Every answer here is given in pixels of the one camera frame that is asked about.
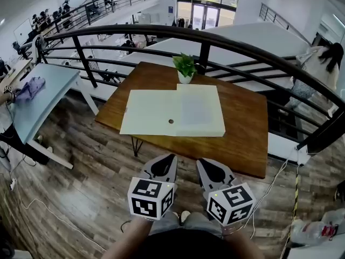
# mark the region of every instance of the long black hair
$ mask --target long black hair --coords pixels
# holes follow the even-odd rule
[[[319,59],[323,59],[325,62],[327,59],[331,58],[329,64],[326,67],[326,70],[331,73],[335,67],[335,64],[338,63],[338,67],[340,68],[341,60],[344,56],[344,49],[339,43],[334,43],[330,46],[330,48],[323,52]]]

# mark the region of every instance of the wooden floor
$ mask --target wooden floor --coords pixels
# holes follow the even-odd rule
[[[143,164],[165,151],[143,144],[139,157],[133,156],[130,137],[111,132],[97,124],[84,101],[69,93],[55,107],[40,129],[54,152],[64,155],[74,164],[72,170],[54,162],[46,166],[33,164],[29,158],[21,162],[12,174],[19,180],[19,192],[27,207],[40,199],[50,211],[81,230],[88,238],[107,249],[121,237],[120,226],[130,219],[127,189],[132,176]],[[22,155],[10,149],[11,167]],[[340,205],[333,202],[336,185],[345,179],[345,146],[340,138],[322,153],[299,168],[300,194],[298,217],[318,220],[323,213]],[[24,243],[34,258],[100,258],[103,250],[79,232],[52,215],[43,204],[35,201],[26,210],[17,201],[18,189],[9,191],[10,178],[4,159],[0,166],[0,215],[13,238]],[[261,198],[282,161],[268,159],[263,180],[238,175],[248,182],[257,199]],[[291,223],[295,195],[296,166],[288,165],[277,178],[270,194],[255,213],[254,242],[267,258],[278,258]],[[198,184],[195,162],[179,156],[177,199],[174,210],[202,212],[202,191]],[[30,228],[34,241],[25,222]],[[251,222],[245,228],[252,233]]]

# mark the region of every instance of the metal railing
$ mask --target metal railing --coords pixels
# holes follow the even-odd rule
[[[54,19],[51,26],[41,32],[41,34],[46,38],[61,32],[79,30],[87,25],[91,25],[109,13],[114,13],[116,10],[132,6],[140,1],[146,0],[93,0]],[[55,47],[60,43],[64,43],[64,38],[49,42],[48,47]]]
[[[172,52],[165,52],[153,49],[143,49],[137,47],[124,47],[124,46],[102,46],[102,45],[93,45],[93,46],[81,46],[79,42],[80,36],[90,36],[90,35],[98,35],[98,34],[136,34],[136,35],[160,35],[162,37],[170,37],[170,38],[178,38],[178,39],[185,39],[192,42],[201,43],[201,50],[198,55],[194,55],[195,61],[199,63],[198,66],[198,73],[205,74],[207,72],[212,71],[225,71],[226,76],[240,76],[242,81],[253,81],[256,83],[263,84],[268,86],[275,91],[278,91],[279,95],[286,95],[288,97],[293,97],[305,105],[309,106],[312,110],[317,111],[319,115],[324,116],[324,122],[318,122],[314,118],[311,118],[308,114],[302,114],[297,112],[293,109],[285,107],[285,103],[279,103],[274,99],[267,98],[268,106],[275,107],[277,110],[281,109],[285,112],[291,114],[294,118],[301,119],[313,126],[315,129],[313,131],[307,131],[297,125],[291,125],[284,121],[284,119],[277,119],[276,117],[269,115],[270,121],[278,122],[280,125],[286,126],[291,130],[295,130],[298,133],[302,133],[304,136],[302,139],[293,139],[294,141],[298,142],[298,149],[301,149],[304,146],[308,147],[308,151],[310,153],[317,153],[331,143],[333,143],[336,139],[338,139],[343,133],[343,122],[345,121],[345,103],[344,101],[335,94],[332,90],[327,88],[324,84],[320,83],[319,81],[315,80],[312,76],[308,73],[300,69],[299,67],[295,66],[293,63],[290,63],[288,60],[292,60],[293,57],[287,58],[280,58],[274,54],[271,54],[267,51],[264,51],[260,48],[255,46],[237,42],[235,40],[231,40],[225,38],[220,35],[216,35],[213,33],[205,32],[205,31],[196,31],[184,28],[177,28],[171,26],[160,26],[160,25],[107,25],[107,26],[98,26],[98,27],[90,27],[84,28],[75,31],[69,31],[60,33],[51,37],[46,38],[46,41],[51,42],[61,38],[72,38],[74,41],[74,46],[68,47],[48,47],[45,50],[40,50],[39,54],[41,59],[48,63],[48,60],[51,59],[73,59],[82,62],[83,67],[80,66],[65,66],[64,67],[84,70],[87,74],[83,76],[82,79],[90,80],[94,87],[97,87],[98,83],[108,84],[113,86],[118,86],[117,83],[113,83],[109,80],[109,78],[126,78],[126,74],[120,74],[117,72],[109,72],[107,70],[96,70],[91,69],[89,67],[89,62],[98,62],[98,63],[107,63],[113,65],[120,65],[120,66],[129,66],[135,67],[137,64],[126,62],[126,61],[118,61],[118,60],[110,60],[110,59],[99,59],[99,58],[86,58],[84,55],[84,50],[87,49],[101,49],[101,50],[113,50],[113,51],[128,51],[128,52],[138,52],[138,53],[147,53],[153,54],[158,56],[164,57],[173,57],[178,56],[176,53]],[[212,62],[209,60],[209,52],[210,47],[218,47],[221,49],[229,50],[238,54],[242,54],[244,56],[252,58],[254,61],[247,62],[247,63],[240,63],[240,64],[232,64],[232,65],[224,65],[217,62]],[[49,53],[54,50],[76,50],[78,53],[78,57],[53,57],[53,56],[45,56],[45,53]],[[241,66],[251,66],[257,64],[264,64],[268,67],[260,67],[255,69],[249,70],[241,70]],[[328,112],[319,106],[318,104],[307,100],[303,97],[300,97],[293,93],[290,89],[284,88],[278,84],[275,84],[270,79],[272,77],[269,76],[257,76],[257,72],[259,70],[280,70],[283,72],[282,76],[278,77],[291,77],[304,82],[305,84],[312,87],[314,90],[321,93],[331,102],[339,107],[339,109],[333,114],[333,117],[328,115]],[[93,73],[99,74],[104,81],[95,79]],[[214,76],[214,78],[223,78],[222,76]]]
[[[291,23],[289,23],[287,20],[285,20],[281,15],[276,13],[274,10],[272,10],[269,6],[265,5],[264,3],[261,4],[260,9],[260,15],[259,15],[264,21],[272,22],[290,32],[297,35],[299,38],[303,39],[306,43],[309,44],[309,46],[312,46],[312,44],[309,42],[308,39],[304,37]]]

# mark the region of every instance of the green plant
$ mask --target green plant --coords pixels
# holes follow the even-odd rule
[[[196,72],[193,57],[181,53],[181,56],[172,57],[172,59],[176,69],[179,70],[184,77],[191,77]]]

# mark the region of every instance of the purple cloth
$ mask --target purple cloth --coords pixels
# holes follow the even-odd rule
[[[41,77],[33,77],[25,83],[24,87],[16,96],[16,101],[30,101],[41,90],[45,84],[45,79]]]

